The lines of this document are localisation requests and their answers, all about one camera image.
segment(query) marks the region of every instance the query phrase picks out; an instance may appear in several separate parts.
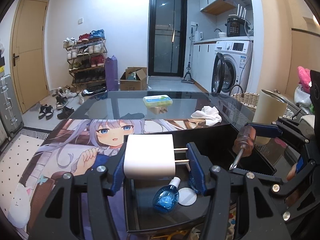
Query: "metal screw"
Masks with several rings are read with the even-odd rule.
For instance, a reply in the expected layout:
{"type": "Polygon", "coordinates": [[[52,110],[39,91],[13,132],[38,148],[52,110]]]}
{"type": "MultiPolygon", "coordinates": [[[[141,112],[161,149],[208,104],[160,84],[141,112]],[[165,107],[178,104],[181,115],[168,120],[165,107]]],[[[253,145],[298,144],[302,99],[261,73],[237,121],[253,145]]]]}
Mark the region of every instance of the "metal screw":
{"type": "Polygon", "coordinates": [[[273,192],[278,192],[280,190],[280,186],[278,185],[278,184],[274,184],[273,186],[272,186],[272,191],[273,192]]]}
{"type": "Polygon", "coordinates": [[[290,212],[289,211],[284,212],[282,215],[282,218],[284,221],[287,221],[290,218],[290,212]]]}
{"type": "Polygon", "coordinates": [[[72,177],[72,174],[70,172],[67,172],[67,173],[63,174],[62,177],[64,179],[70,179],[72,177]]]}
{"type": "Polygon", "coordinates": [[[253,179],[254,178],[254,174],[252,172],[248,172],[247,173],[247,178],[253,179]]]}
{"type": "Polygon", "coordinates": [[[212,171],[219,172],[219,171],[221,171],[221,168],[218,165],[214,165],[214,166],[212,166],[212,171]]]}
{"type": "Polygon", "coordinates": [[[105,170],[106,170],[106,167],[103,165],[97,167],[97,171],[99,172],[104,172],[105,170]]]}

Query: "human hand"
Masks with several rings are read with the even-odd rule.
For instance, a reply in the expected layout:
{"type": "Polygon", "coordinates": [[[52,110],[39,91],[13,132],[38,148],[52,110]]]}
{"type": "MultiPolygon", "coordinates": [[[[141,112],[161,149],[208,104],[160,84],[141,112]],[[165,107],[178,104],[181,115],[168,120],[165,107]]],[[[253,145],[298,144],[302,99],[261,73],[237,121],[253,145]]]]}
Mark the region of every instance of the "human hand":
{"type": "Polygon", "coordinates": [[[85,174],[85,172],[94,164],[99,147],[84,151],[78,160],[77,169],[73,173],[74,176],[85,174]]]}

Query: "cardboard box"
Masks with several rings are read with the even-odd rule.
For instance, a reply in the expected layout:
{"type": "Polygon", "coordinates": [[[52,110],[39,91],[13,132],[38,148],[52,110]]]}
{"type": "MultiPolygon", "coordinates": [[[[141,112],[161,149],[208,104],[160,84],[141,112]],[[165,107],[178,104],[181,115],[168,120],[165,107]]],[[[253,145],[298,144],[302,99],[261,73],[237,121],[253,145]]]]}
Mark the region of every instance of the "cardboard box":
{"type": "Polygon", "coordinates": [[[146,67],[127,68],[120,78],[120,90],[121,91],[147,90],[147,68],[146,67]],[[137,80],[126,80],[127,77],[136,70],[138,70],[136,72],[137,80]]]}

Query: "blue glass bottle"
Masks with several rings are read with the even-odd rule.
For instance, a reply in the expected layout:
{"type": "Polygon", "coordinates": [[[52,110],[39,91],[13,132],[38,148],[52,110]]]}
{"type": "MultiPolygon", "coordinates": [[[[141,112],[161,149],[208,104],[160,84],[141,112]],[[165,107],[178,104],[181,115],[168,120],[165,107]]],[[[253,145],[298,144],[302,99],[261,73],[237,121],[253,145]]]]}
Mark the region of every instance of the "blue glass bottle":
{"type": "Polygon", "coordinates": [[[168,186],[158,190],[153,198],[153,207],[160,212],[170,212],[174,209],[179,200],[178,186],[180,179],[174,177],[168,186]]]}

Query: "blue eye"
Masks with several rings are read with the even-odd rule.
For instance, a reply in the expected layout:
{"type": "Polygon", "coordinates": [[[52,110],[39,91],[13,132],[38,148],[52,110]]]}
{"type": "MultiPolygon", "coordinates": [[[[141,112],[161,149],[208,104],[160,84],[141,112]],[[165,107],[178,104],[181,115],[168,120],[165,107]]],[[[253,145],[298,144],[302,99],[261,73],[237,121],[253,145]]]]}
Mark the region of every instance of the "blue eye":
{"type": "Polygon", "coordinates": [[[124,126],[124,127],[122,127],[122,128],[123,128],[123,130],[128,131],[128,130],[131,129],[131,126],[130,126],[130,125],[126,125],[126,126],[124,126]]]}
{"type": "Polygon", "coordinates": [[[101,129],[101,130],[99,130],[99,132],[102,133],[102,134],[105,134],[105,133],[108,132],[108,129],[101,129]]]}

